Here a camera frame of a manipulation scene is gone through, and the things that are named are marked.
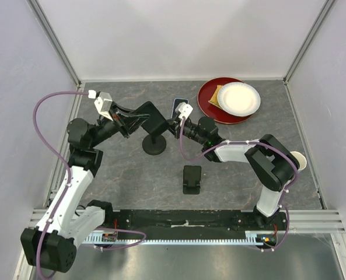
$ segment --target smartphone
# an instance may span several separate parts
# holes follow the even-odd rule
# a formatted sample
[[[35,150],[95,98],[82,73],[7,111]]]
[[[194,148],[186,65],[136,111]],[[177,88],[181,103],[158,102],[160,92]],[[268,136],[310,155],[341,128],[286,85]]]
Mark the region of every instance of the smartphone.
[[[175,112],[175,109],[177,109],[178,105],[182,102],[185,102],[188,104],[188,99],[184,98],[175,98],[173,103],[173,111],[172,111],[172,118],[175,118],[177,116],[177,113]]]

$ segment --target white cable clip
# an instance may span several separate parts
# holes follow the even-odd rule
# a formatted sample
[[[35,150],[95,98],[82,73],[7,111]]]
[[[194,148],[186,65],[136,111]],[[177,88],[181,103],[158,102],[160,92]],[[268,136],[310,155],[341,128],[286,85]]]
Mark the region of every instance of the white cable clip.
[[[90,99],[96,99],[96,91],[91,89],[89,90],[89,98]]]

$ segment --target gray marble surface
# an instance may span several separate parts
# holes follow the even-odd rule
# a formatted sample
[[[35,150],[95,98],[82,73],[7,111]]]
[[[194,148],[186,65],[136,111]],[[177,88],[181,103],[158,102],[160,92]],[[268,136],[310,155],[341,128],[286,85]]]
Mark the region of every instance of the gray marble surface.
[[[205,82],[113,82],[87,83],[85,89],[109,92],[119,105],[135,109],[152,101],[169,118],[174,98],[189,99],[191,114],[197,122],[203,113],[198,108],[197,93]],[[261,96],[261,106],[247,121],[236,125],[218,124],[219,134],[230,140],[247,140],[273,134],[290,151],[303,151],[295,119],[282,81],[247,81]],[[97,113],[93,101],[82,99],[78,117],[95,122]],[[92,199],[112,202],[115,209],[253,209],[261,191],[251,167],[246,163],[212,163],[206,159],[185,161],[179,142],[165,132],[166,150],[149,156],[142,149],[146,132],[140,128],[125,139],[116,134],[97,148],[104,151],[102,166],[84,193],[81,204]],[[194,157],[201,146],[184,139],[186,153]],[[199,195],[182,193],[183,166],[201,165],[202,180]],[[309,168],[290,188],[285,198],[290,209],[320,209],[320,202]]]

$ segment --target white plate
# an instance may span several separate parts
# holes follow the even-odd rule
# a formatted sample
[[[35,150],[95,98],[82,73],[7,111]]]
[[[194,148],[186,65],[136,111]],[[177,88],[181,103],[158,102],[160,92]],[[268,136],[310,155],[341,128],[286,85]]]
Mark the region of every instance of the white plate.
[[[254,114],[261,104],[259,93],[252,86],[241,82],[221,87],[217,99],[224,111],[238,117]]]

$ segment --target black phone holder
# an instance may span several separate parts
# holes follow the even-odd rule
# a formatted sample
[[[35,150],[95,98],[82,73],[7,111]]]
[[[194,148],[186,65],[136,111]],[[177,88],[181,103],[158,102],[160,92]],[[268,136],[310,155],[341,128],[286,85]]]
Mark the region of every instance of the black phone holder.
[[[199,194],[201,166],[185,165],[183,168],[183,194]]]
[[[162,134],[169,129],[169,123],[150,101],[137,108],[135,112],[149,114],[148,120],[142,124],[142,128],[148,133],[142,143],[144,152],[151,156],[161,154],[166,149],[166,140]]]

